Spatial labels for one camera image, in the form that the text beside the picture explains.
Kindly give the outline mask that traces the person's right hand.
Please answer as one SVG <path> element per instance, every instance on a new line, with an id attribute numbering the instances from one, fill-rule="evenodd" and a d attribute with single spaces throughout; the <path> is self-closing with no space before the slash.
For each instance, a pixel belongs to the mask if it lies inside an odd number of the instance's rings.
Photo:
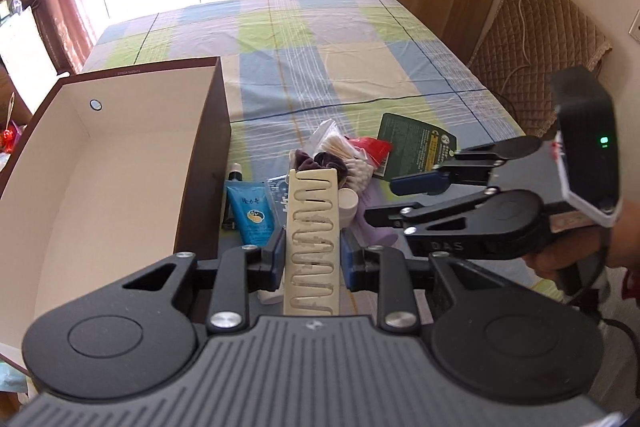
<path id="1" fill-rule="evenodd" d="M 596 228 L 577 229 L 540 253 L 525 256 L 524 261 L 538 277 L 555 279 L 559 270 L 595 253 L 599 249 L 600 238 L 600 231 Z M 638 202 L 625 200 L 623 203 L 620 219 L 612 231 L 606 264 L 609 268 L 639 271 Z"/>

